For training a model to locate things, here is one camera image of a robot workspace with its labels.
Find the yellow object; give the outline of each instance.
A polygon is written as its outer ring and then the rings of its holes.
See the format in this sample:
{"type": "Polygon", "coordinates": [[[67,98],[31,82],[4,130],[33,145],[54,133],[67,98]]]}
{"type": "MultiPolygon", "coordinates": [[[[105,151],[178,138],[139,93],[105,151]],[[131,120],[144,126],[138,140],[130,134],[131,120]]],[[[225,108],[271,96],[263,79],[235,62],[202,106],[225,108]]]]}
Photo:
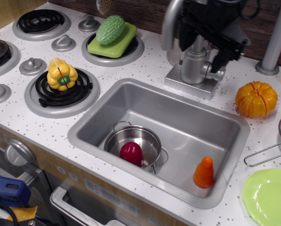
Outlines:
{"type": "Polygon", "coordinates": [[[78,79],[78,73],[71,65],[64,60],[55,58],[48,66],[47,81],[51,88],[65,91],[74,86],[78,79]]]}
{"type": "Polygon", "coordinates": [[[277,99],[277,93],[269,84],[256,81],[239,88],[235,104],[242,114],[250,118],[258,118],[272,112],[276,107],[277,99]]]}
{"type": "MultiPolygon", "coordinates": [[[[36,212],[37,212],[37,206],[33,208],[26,208],[26,207],[14,207],[11,208],[12,211],[14,212],[15,216],[17,217],[18,222],[24,221],[24,220],[29,220],[32,218],[35,218],[36,212]]],[[[7,220],[13,221],[12,217],[9,216],[7,220]]]]}
{"type": "Polygon", "coordinates": [[[93,39],[87,47],[88,52],[110,58],[119,58],[124,53],[136,33],[136,26],[125,22],[125,29],[114,42],[105,46],[98,43],[96,39],[93,39]]]}

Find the white speckled countertop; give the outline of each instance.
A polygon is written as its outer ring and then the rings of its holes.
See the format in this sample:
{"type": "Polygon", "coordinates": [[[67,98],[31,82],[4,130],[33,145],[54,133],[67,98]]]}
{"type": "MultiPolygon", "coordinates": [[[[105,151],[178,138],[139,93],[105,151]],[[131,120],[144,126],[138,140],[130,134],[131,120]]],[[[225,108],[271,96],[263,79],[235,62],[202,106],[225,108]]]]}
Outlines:
{"type": "MultiPolygon", "coordinates": [[[[12,24],[0,29],[0,39],[13,43],[21,54],[19,64],[10,72],[0,76],[0,84],[8,85],[12,90],[10,98],[0,104],[0,125],[51,150],[51,153],[67,159],[72,164],[124,189],[186,224],[193,223],[199,226],[257,225],[249,216],[242,200],[244,182],[257,170],[281,169],[281,157],[253,168],[246,166],[243,159],[247,155],[277,143],[278,124],[281,119],[281,67],[277,75],[264,76],[256,72],[256,60],[242,58],[238,62],[230,62],[225,78],[220,82],[215,96],[208,101],[164,86],[164,78],[172,65],[167,61],[166,52],[161,49],[160,35],[139,29],[137,34],[144,42],[145,50],[138,60],[120,67],[100,67],[89,63],[81,55],[81,44],[90,33],[81,32],[78,29],[78,23],[86,19],[88,15],[50,3],[46,3],[40,8],[54,9],[68,15],[72,25],[66,34],[76,41],[77,46],[70,52],[57,53],[51,49],[51,43],[54,39],[37,42],[24,41],[13,34],[12,24]],[[43,59],[47,64],[51,59],[58,57],[75,67],[91,72],[100,85],[99,97],[117,80],[135,78],[160,89],[236,115],[240,114],[234,103],[235,94],[239,87],[248,82],[269,83],[278,93],[279,100],[275,111],[262,119],[250,119],[240,115],[249,123],[250,135],[227,191],[216,207],[199,209],[121,169],[114,169],[114,166],[109,163],[72,146],[67,139],[67,132],[83,113],[65,119],[48,119],[32,113],[24,102],[24,90],[33,76],[24,76],[19,72],[20,64],[30,57],[43,59]]],[[[279,148],[275,147],[259,157],[266,159],[280,153],[279,148]]]]}

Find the wooden wall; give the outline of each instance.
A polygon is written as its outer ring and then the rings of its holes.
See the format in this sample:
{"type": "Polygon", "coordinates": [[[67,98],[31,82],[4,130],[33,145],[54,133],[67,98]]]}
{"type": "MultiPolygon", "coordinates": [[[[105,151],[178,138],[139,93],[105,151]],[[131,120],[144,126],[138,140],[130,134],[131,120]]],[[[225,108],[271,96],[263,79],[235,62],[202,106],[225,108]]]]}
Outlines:
{"type": "Polygon", "coordinates": [[[0,0],[0,29],[47,0],[0,0]]]}
{"type": "MultiPolygon", "coordinates": [[[[48,0],[51,3],[72,8],[90,15],[106,18],[99,14],[95,0],[48,0]]],[[[109,15],[120,15],[126,21],[133,23],[138,28],[155,33],[161,33],[164,13],[170,0],[114,0],[109,15]]],[[[261,60],[265,55],[277,15],[280,10],[281,0],[262,0],[259,15],[253,20],[240,20],[241,27],[251,39],[251,46],[245,50],[245,56],[261,60]]],[[[256,8],[256,0],[248,0],[244,10],[245,15],[250,15],[256,8]]]]}

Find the toy carrot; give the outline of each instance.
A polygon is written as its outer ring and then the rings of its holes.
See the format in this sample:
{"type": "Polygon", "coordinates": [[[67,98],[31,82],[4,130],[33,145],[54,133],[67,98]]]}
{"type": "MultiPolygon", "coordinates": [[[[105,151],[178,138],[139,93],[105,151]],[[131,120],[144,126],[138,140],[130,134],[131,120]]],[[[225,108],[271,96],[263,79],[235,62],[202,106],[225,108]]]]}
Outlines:
{"type": "Polygon", "coordinates": [[[198,164],[193,181],[199,187],[209,187],[212,185],[214,177],[213,161],[209,156],[206,156],[198,164]]]}

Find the oven handle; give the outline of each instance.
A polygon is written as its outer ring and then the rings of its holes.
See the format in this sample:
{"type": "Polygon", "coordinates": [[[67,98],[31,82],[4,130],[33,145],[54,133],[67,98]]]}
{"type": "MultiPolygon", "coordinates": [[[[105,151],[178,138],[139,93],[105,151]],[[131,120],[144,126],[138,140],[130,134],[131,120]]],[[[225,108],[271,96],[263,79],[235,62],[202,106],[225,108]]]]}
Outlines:
{"type": "MultiPolygon", "coordinates": [[[[65,216],[70,217],[82,226],[103,226],[101,223],[95,221],[85,213],[79,211],[77,208],[69,205],[63,198],[67,191],[62,187],[57,187],[50,196],[51,204],[65,216]]],[[[109,221],[105,226],[126,226],[117,220],[109,221]]]]}
{"type": "Polygon", "coordinates": [[[4,169],[0,168],[0,177],[22,180],[26,183],[29,188],[31,188],[36,183],[35,178],[27,172],[22,173],[16,178],[10,173],[6,172],[4,169]]]}

